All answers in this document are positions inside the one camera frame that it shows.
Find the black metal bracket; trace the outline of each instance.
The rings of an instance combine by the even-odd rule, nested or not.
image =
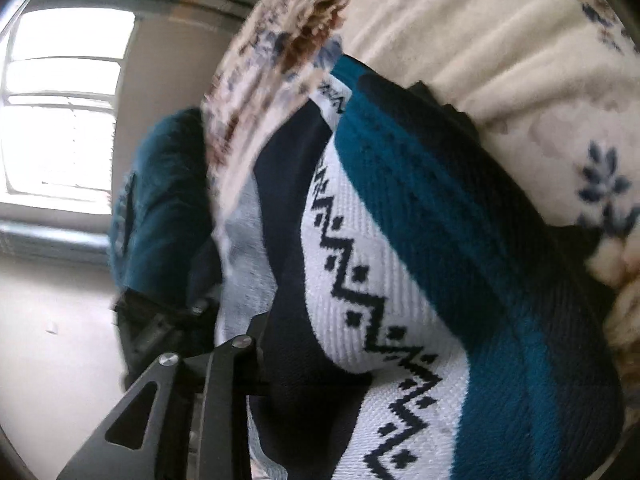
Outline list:
[[[246,397],[266,392],[260,376],[266,316],[209,354],[156,358],[58,480],[184,480],[198,394],[196,480],[250,480]]]
[[[114,311],[127,365],[126,389],[160,354],[175,352],[187,358],[213,350],[218,305],[206,298],[191,308],[174,308],[127,289]]]

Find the metal screw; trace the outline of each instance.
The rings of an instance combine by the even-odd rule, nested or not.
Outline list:
[[[233,338],[231,346],[235,348],[249,348],[254,343],[254,339],[250,335],[239,335]]]
[[[202,313],[205,311],[205,309],[206,309],[208,306],[209,306],[209,305],[208,305],[208,303],[207,303],[207,300],[198,300],[198,301],[196,302],[196,304],[195,304],[195,305],[193,305],[193,306],[191,307],[191,311],[192,311],[196,316],[199,316],[200,314],[202,314]]]
[[[162,366],[174,366],[174,365],[177,365],[179,360],[180,360],[180,358],[178,357],[178,354],[176,354],[174,352],[167,352],[166,354],[162,354],[158,358],[158,362]]]

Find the floral blanket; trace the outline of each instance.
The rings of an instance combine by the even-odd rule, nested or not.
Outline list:
[[[547,224],[634,230],[640,51],[605,0],[261,0],[202,102],[218,223],[342,54],[466,112]]]

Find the wall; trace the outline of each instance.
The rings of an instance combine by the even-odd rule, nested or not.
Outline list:
[[[0,255],[0,420],[38,480],[54,480],[122,396],[115,296],[105,269]]]
[[[200,104],[231,37],[166,18],[140,19],[120,87],[114,196],[149,129],[169,114]]]

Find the bright window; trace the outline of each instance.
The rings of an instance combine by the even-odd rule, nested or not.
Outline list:
[[[0,202],[110,213],[133,25],[121,10],[36,10],[0,43]]]

